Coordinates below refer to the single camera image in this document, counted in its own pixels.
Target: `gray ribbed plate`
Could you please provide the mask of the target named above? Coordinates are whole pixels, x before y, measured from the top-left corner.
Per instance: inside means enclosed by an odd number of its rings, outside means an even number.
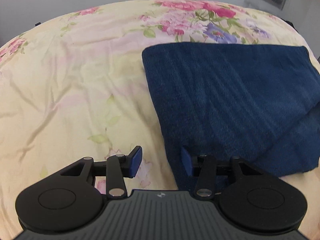
[[[91,224],[74,232],[41,235],[24,231],[16,240],[305,240],[298,231],[278,236],[243,232],[226,222],[215,205],[186,191],[134,190],[111,201]]]

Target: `cream bedsheet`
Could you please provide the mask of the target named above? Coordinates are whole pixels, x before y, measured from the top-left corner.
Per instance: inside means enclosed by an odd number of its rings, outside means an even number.
[[[70,13],[0,48],[0,238],[21,227],[20,191],[84,157],[102,161],[143,148],[129,190],[176,189],[141,60],[168,42],[271,43],[306,46],[267,13],[225,3],[137,0]],[[320,239],[320,171],[283,178],[300,189],[308,212],[300,231]],[[96,187],[103,192],[105,181]]]

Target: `navy blue fabric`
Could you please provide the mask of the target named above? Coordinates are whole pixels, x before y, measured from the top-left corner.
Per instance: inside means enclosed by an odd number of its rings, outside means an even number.
[[[318,166],[320,76],[305,47],[170,43],[142,53],[178,188],[180,151],[241,156],[284,176]]]

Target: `white logo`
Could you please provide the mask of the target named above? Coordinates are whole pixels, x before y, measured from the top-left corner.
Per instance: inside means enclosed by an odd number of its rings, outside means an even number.
[[[166,194],[164,194],[164,193],[159,193],[158,195],[157,195],[159,198],[163,198],[163,197],[165,197],[166,196]]]

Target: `blue flower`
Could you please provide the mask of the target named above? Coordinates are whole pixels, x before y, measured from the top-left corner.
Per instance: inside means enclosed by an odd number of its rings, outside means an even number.
[[[221,30],[212,23],[207,25],[207,30],[204,33],[217,43],[237,43],[237,38],[235,36]]]

